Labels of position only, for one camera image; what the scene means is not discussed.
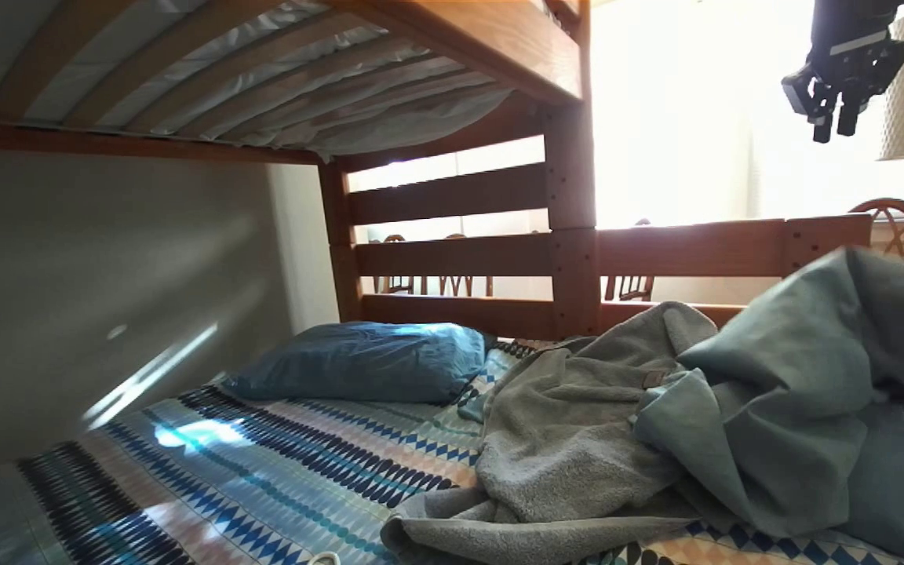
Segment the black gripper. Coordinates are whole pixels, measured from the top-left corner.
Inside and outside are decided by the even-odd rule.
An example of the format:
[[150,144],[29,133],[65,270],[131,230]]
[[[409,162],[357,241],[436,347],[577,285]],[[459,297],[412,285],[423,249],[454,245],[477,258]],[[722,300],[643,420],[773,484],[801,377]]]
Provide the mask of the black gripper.
[[794,115],[809,116],[814,142],[855,134],[871,98],[883,95],[904,65],[904,40],[889,25],[904,0],[814,0],[809,52],[794,75],[781,80]]

